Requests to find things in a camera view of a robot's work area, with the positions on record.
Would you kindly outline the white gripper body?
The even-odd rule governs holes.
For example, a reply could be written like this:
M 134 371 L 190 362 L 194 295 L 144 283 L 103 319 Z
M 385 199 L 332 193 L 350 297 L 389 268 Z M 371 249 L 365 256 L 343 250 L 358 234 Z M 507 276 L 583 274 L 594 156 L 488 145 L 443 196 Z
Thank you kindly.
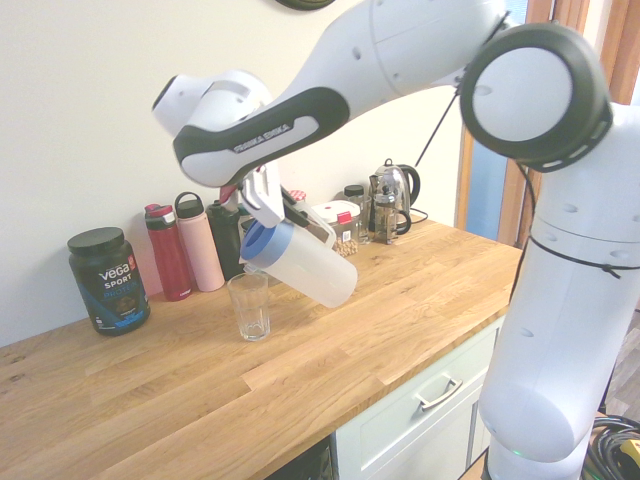
M 281 182 L 276 162 L 247 173 L 239 184 L 244 208 L 266 228 L 276 227 L 285 218 Z

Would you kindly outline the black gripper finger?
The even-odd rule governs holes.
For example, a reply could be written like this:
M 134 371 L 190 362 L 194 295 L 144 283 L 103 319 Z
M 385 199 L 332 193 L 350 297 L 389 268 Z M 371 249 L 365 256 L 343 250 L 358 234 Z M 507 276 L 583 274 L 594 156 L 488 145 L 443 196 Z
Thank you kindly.
M 298 190 L 288 191 L 281 187 L 285 218 L 298 226 L 309 226 L 309 214 L 303 210 L 305 194 Z

